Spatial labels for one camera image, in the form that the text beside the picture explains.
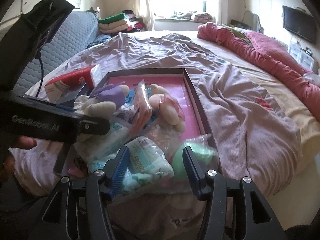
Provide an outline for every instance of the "wall-mounted tv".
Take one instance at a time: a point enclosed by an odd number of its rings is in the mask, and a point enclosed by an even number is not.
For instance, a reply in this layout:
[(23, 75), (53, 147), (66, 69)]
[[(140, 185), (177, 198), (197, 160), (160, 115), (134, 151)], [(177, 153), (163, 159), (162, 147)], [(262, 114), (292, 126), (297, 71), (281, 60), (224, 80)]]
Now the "wall-mounted tv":
[(317, 27), (313, 17), (302, 10), (287, 6), (283, 8), (283, 28), (316, 44)]

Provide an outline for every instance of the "pink paper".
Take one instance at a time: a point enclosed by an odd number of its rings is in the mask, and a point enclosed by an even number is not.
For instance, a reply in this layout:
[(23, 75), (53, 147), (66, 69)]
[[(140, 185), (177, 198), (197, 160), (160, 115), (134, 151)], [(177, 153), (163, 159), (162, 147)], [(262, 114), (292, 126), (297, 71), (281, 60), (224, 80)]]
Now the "pink paper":
[(178, 100), (183, 113), (185, 114), (186, 123), (186, 131), (181, 135), (181, 140), (196, 138), (201, 135), (183, 77), (111, 77), (108, 83), (118, 85), (125, 82), (125, 84), (132, 90), (142, 79), (147, 87), (151, 84), (162, 86), (168, 90), (172, 97), (175, 97)]

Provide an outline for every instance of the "window sill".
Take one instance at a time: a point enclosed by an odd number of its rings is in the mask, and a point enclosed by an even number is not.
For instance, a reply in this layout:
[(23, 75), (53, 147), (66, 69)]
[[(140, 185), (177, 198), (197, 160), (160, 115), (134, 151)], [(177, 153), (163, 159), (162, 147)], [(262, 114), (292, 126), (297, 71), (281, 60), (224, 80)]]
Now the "window sill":
[(156, 22), (167, 22), (167, 23), (177, 23), (177, 22), (191, 22), (191, 23), (201, 23), (201, 22), (196, 22), (194, 20), (187, 20), (187, 19), (175, 19), (175, 18), (158, 18), (155, 19)]

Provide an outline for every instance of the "clothing pile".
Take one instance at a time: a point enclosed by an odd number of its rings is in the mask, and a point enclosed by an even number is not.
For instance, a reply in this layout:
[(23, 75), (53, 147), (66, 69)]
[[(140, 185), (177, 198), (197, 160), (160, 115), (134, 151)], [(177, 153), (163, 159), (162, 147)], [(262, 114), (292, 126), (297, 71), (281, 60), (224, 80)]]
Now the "clothing pile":
[(119, 32), (135, 33), (144, 31), (145, 25), (142, 19), (136, 17), (132, 10), (124, 10), (105, 19), (98, 20), (101, 33), (116, 36)]
[(184, 19), (184, 20), (193, 20), (195, 22), (207, 23), (207, 22), (215, 22), (215, 17), (209, 13), (205, 12), (197, 12), (197, 11), (189, 11), (187, 13), (183, 13), (180, 15), (173, 15), (170, 18), (175, 19)]

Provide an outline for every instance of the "red comforter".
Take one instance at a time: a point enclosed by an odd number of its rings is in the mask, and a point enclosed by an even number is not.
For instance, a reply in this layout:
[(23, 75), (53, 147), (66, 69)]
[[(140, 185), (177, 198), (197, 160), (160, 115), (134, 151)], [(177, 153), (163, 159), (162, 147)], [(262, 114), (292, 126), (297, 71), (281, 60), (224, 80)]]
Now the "red comforter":
[(198, 38), (214, 41), (238, 54), (241, 58), (276, 77), (288, 87), (320, 121), (320, 87), (306, 81), (307, 73), (281, 45), (262, 33), (248, 32), (252, 46), (237, 38), (230, 30), (215, 23), (199, 26)]

